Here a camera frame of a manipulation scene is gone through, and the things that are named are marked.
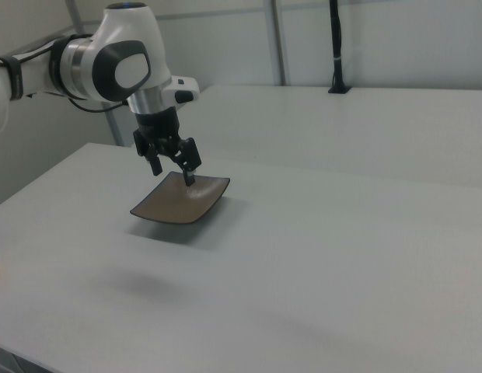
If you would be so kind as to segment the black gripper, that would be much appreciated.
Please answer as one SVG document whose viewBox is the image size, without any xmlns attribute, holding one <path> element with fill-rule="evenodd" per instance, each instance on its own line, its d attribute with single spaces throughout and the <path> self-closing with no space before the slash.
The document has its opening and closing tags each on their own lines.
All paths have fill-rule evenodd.
<svg viewBox="0 0 482 373">
<path fill-rule="evenodd" d="M 185 185 L 195 183 L 194 173 L 201 165 L 201 157 L 193 138 L 182 140 L 175 107 L 158 113 L 135 114 L 138 129 L 134 131 L 134 144 L 139 156 L 149 163 L 154 176 L 162 172 L 158 153 L 176 153 L 175 163 L 183 172 Z"/>
</svg>

